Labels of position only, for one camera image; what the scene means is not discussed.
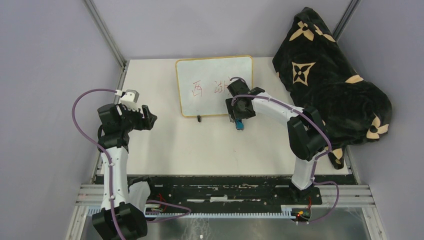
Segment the blue eraser cloth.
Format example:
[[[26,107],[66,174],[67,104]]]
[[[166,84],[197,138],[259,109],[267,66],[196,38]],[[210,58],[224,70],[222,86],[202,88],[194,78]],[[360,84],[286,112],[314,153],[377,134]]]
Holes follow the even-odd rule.
[[[235,123],[235,128],[236,128],[238,131],[242,131],[242,130],[244,130],[244,124],[243,124],[243,122],[242,122],[242,120],[241,120],[241,119],[237,119],[234,123]]]

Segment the yellow framed whiteboard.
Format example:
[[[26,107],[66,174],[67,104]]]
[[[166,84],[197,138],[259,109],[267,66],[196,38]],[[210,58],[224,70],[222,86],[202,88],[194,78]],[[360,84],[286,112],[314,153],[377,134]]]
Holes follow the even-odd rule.
[[[227,115],[228,86],[241,77],[253,87],[249,55],[179,59],[175,63],[181,114],[184,117]]]

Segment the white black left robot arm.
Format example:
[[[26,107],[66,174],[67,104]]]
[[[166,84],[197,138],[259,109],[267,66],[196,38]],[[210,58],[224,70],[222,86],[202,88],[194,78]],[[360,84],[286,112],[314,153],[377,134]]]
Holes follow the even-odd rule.
[[[106,104],[97,110],[101,121],[98,149],[105,166],[103,199],[100,211],[92,216],[92,224],[103,240],[137,240],[148,233],[147,220],[141,209],[141,200],[147,204],[156,200],[158,191],[147,182],[129,192],[127,161],[129,133],[133,130],[151,130],[157,116],[147,105],[137,110],[119,104]]]

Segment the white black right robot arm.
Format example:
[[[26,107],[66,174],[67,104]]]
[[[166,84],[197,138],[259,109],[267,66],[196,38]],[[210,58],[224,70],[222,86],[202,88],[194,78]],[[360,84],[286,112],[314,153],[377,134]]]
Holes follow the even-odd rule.
[[[229,119],[237,130],[243,130],[243,120],[263,114],[287,127],[288,142],[295,155],[294,173],[289,184],[289,198],[301,204],[309,198],[314,186],[318,158],[331,146],[327,131],[317,109],[302,108],[280,101],[264,89],[249,89],[241,77],[230,78],[227,86],[231,98],[225,104]]]

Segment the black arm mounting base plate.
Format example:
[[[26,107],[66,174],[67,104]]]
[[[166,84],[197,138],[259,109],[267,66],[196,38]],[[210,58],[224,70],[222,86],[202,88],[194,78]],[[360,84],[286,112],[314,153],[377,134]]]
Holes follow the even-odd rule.
[[[165,214],[277,213],[281,206],[299,208],[322,205],[319,188],[297,193],[288,176],[129,176],[124,186],[147,181],[149,200],[168,203],[159,206]]]

